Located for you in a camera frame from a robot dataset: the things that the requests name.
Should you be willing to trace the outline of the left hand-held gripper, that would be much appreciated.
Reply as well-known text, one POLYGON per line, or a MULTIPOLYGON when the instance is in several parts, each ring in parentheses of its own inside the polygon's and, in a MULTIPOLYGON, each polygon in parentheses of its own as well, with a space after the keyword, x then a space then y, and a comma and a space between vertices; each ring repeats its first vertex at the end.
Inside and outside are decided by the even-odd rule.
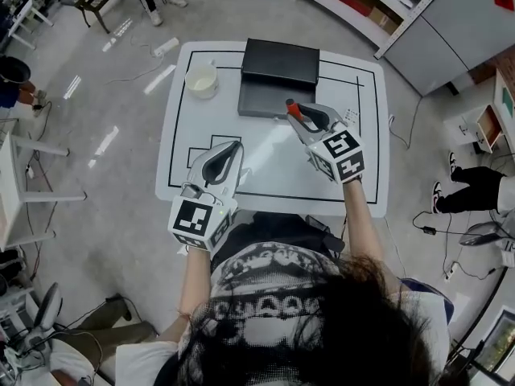
POLYGON ((168 231, 179 243, 210 253, 220 248, 239 210, 235 193, 243 158, 244 146, 231 141, 194 160, 181 193, 172 200, 168 221, 168 231))

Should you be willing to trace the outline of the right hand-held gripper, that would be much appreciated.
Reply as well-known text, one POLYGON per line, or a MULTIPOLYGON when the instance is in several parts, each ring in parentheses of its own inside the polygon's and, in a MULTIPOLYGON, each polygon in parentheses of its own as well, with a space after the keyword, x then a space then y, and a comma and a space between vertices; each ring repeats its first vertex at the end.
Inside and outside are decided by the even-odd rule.
POLYGON ((364 151, 354 128, 337 123, 344 122, 344 119, 326 105, 301 103, 299 111, 316 129, 311 129, 294 115, 287 114, 286 119, 300 141, 308 146, 307 151, 316 170, 337 184, 360 180, 365 171, 364 151))

